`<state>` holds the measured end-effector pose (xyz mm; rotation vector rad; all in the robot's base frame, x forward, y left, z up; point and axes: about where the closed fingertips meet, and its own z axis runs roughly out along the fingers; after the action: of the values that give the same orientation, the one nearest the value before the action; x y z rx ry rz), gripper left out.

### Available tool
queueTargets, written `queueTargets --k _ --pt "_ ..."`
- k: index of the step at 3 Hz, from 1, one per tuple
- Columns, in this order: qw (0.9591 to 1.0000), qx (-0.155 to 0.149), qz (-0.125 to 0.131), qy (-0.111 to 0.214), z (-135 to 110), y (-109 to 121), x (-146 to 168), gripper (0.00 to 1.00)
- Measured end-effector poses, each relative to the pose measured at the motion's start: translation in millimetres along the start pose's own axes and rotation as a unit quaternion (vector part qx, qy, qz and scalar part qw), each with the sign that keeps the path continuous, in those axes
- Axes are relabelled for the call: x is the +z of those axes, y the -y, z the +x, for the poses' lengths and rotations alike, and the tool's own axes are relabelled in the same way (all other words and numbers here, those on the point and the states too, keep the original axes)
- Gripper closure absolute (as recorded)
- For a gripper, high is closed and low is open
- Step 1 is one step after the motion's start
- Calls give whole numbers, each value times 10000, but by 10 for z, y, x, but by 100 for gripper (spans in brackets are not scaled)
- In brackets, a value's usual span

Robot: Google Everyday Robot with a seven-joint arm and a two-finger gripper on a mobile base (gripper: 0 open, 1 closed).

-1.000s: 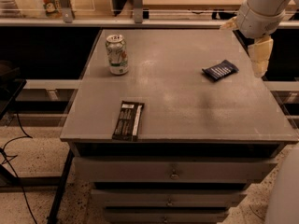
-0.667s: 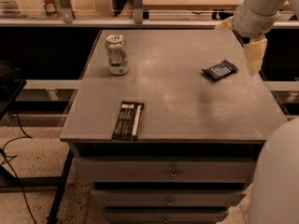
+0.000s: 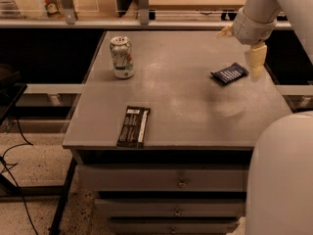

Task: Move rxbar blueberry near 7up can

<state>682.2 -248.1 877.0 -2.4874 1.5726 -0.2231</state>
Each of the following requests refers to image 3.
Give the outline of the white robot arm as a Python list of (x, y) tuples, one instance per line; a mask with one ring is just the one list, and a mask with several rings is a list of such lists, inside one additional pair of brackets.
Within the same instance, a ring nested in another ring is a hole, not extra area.
[[(264, 64), (258, 50), (286, 14), (308, 56), (313, 55), (313, 0), (246, 0), (223, 28), (248, 45), (248, 66)], [(246, 235), (313, 235), (313, 116), (281, 117), (260, 135), (250, 160), (246, 190)]]

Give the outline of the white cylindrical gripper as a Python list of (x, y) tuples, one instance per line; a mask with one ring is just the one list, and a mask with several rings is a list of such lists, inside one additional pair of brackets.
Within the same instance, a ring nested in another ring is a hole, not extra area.
[(258, 23), (250, 19), (241, 8), (233, 20), (233, 24), (223, 27), (216, 33), (216, 36), (231, 37), (234, 35), (242, 44), (251, 45), (250, 49), (245, 51), (246, 64), (250, 77), (257, 79), (263, 74), (267, 54), (267, 46), (264, 41), (269, 38), (276, 22), (273, 20), (270, 23)]

